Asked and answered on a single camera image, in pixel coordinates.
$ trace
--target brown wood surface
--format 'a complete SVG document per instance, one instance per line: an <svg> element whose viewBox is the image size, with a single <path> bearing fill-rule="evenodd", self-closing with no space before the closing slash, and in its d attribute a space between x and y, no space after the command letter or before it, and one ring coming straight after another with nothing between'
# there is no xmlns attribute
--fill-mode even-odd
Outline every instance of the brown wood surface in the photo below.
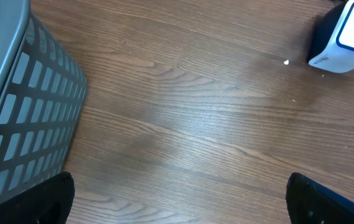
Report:
<svg viewBox="0 0 354 224"><path fill-rule="evenodd" d="M289 223L292 172L354 201L354 71L305 62L335 5L33 0L88 79L69 223Z"/></svg>

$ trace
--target gray plastic basket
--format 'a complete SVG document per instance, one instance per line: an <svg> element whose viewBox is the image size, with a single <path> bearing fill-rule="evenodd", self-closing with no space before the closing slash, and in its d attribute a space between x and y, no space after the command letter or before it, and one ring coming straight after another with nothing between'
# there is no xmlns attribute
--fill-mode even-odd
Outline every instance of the gray plastic basket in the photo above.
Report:
<svg viewBox="0 0 354 224"><path fill-rule="evenodd" d="M62 170L86 78L29 0L0 0L0 203Z"/></svg>

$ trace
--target blue border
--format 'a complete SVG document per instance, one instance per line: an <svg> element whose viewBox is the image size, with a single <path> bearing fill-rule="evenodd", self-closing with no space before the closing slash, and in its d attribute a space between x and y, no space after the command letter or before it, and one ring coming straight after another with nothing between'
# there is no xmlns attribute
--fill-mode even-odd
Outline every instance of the blue border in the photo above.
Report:
<svg viewBox="0 0 354 224"><path fill-rule="evenodd" d="M354 3L352 4L350 11L348 12L347 16L345 17L344 23L341 26L340 31L338 32L338 35L337 35L337 39L336 39L336 43L339 47L342 47L342 48L345 48L348 50L352 50L352 51L354 51L354 47L350 47L350 46L340 43L340 36L341 36L341 33L343 32L343 29L345 27L345 24L347 23L348 18L350 17L350 14L351 14L353 8L354 8Z"/></svg>

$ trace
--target laundry basket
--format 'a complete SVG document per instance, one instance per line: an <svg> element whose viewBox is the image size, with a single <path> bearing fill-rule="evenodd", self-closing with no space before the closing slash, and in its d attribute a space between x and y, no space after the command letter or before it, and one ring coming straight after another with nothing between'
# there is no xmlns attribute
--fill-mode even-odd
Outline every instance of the laundry basket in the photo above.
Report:
<svg viewBox="0 0 354 224"><path fill-rule="evenodd" d="M62 170L85 95L30 1L0 0L0 203Z"/></svg>

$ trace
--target wood grain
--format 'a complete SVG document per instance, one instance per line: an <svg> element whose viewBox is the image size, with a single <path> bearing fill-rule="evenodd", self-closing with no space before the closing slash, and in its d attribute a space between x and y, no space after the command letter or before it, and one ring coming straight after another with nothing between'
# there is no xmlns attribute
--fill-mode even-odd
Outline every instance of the wood grain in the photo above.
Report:
<svg viewBox="0 0 354 224"><path fill-rule="evenodd" d="M305 63L334 5L33 1L89 85L68 222L289 223L292 172L354 201L354 71Z"/></svg>

